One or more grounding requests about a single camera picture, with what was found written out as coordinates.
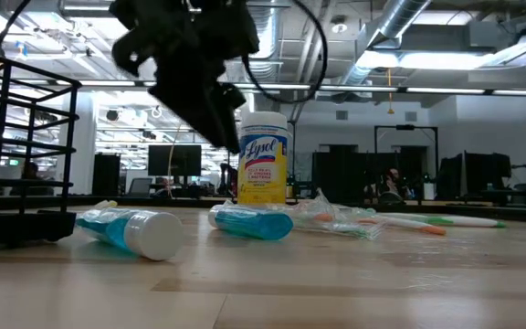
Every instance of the office chair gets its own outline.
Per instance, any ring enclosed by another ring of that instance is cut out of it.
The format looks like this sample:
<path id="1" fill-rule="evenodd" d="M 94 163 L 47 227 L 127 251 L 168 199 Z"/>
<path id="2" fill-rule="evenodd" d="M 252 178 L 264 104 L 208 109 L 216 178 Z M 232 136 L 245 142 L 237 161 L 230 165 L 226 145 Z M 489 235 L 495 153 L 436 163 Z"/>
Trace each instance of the office chair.
<path id="1" fill-rule="evenodd" d="M 516 191 L 526 191 L 526 183 L 513 186 Z M 510 207 L 526 207 L 526 196 L 511 196 Z"/>
<path id="2" fill-rule="evenodd" d="M 149 197 L 152 178 L 133 178 L 127 196 Z"/>

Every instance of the wooden table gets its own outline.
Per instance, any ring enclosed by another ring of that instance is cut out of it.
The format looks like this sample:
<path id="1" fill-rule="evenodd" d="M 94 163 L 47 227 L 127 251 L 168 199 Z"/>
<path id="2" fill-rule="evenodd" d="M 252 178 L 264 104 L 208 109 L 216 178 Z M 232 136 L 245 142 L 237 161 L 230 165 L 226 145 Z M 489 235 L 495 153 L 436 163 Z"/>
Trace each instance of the wooden table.
<path id="1" fill-rule="evenodd" d="M 169 210 L 186 234 L 169 262 L 78 231 L 0 250 L 0 329 L 526 329 L 526 224 L 265 242 L 212 230 L 205 210 Z"/>

